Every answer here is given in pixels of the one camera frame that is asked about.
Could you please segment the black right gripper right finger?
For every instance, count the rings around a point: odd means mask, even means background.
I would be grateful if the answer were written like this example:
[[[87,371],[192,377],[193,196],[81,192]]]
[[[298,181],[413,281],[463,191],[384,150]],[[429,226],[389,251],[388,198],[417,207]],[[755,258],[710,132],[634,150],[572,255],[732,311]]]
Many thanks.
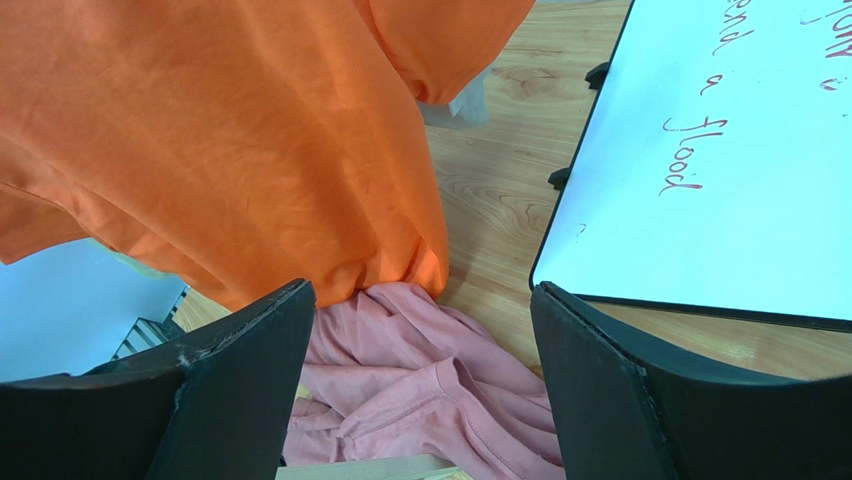
[[[847,479],[851,380],[723,363],[552,283],[531,318],[569,479]]]

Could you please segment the dusty pink t-shirt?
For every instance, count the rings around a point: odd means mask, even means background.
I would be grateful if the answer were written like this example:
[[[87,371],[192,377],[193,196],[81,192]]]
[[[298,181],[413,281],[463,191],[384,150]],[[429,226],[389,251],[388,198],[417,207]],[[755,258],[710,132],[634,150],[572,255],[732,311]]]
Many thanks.
[[[290,465],[428,454],[476,479],[565,475],[544,382],[417,286],[380,284],[319,309],[300,383]]]

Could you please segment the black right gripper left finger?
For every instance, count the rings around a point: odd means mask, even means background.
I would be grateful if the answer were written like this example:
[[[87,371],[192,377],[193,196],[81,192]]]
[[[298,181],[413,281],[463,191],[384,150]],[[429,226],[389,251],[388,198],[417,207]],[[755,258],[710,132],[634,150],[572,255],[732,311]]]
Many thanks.
[[[272,479],[315,314],[299,279],[82,375],[1,386],[5,479]]]

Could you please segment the orange t-shirt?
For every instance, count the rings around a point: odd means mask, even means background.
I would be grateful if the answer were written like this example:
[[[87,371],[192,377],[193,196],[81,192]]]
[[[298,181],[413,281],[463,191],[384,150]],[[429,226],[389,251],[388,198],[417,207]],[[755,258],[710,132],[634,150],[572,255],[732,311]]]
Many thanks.
[[[528,1],[5,1],[1,260],[83,238],[238,310],[432,296],[448,234],[425,105]]]

